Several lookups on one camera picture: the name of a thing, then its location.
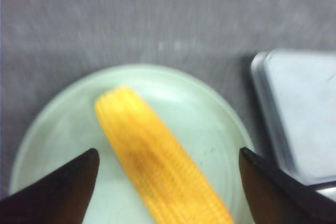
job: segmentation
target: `gray surface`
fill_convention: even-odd
[[[124,63],[162,64],[205,81],[269,156],[246,56],[335,50],[335,17],[336,0],[2,0],[2,194],[43,106],[78,78]]]

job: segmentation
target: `plate rim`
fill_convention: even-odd
[[[78,88],[81,85],[85,84],[88,80],[94,79],[98,76],[110,73],[110,72],[118,72],[118,71],[154,71],[154,72],[161,72],[164,74],[172,75],[173,77],[183,79],[185,82],[188,82],[190,85],[196,86],[210,98],[215,100],[220,107],[227,112],[229,117],[231,118],[232,122],[237,127],[238,131],[243,137],[244,143],[246,147],[251,149],[252,151],[255,150],[252,140],[237,113],[231,107],[231,105],[211,86],[203,82],[202,80],[196,78],[195,76],[183,72],[178,69],[162,66],[162,65],[154,65],[154,64],[127,64],[127,65],[116,65],[113,67],[104,68],[86,76],[79,78],[78,80],[72,82],[70,85],[66,86],[62,89],[59,93],[57,93],[53,98],[51,98],[47,104],[37,113],[36,117],[30,123],[28,129],[26,130],[24,137],[19,145],[17,153],[15,155],[15,159],[13,162],[13,168],[11,172],[11,176],[9,179],[9,187],[8,187],[8,194],[11,195],[17,191],[17,181],[15,178],[18,177],[18,172],[20,171],[21,163],[23,162],[24,154],[28,150],[30,143],[32,142],[32,137],[30,137],[34,133],[34,129],[38,128],[38,125],[43,120],[45,114],[48,114],[48,111],[52,110],[53,107],[57,106],[64,96],[74,88]]]

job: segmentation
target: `light green plate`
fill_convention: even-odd
[[[84,223],[154,223],[122,170],[93,108],[97,96],[122,84],[139,93],[168,125],[236,223],[252,223],[238,169],[239,148],[253,148],[243,124],[207,85],[158,66],[130,65],[99,71],[56,96],[23,140],[10,193],[94,147],[100,155],[100,166]]]

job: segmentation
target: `yellow baby corn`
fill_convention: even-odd
[[[95,108],[123,169],[156,223],[234,223],[181,144],[134,91],[120,87],[103,94]]]

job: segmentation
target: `plate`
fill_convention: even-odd
[[[177,70],[129,65],[93,73],[58,94],[29,128],[10,181],[14,193],[87,149],[100,155],[86,223],[155,223],[100,128],[95,99],[132,87],[157,112],[225,202],[237,224],[252,223],[238,169],[251,140],[233,109],[209,86]]]

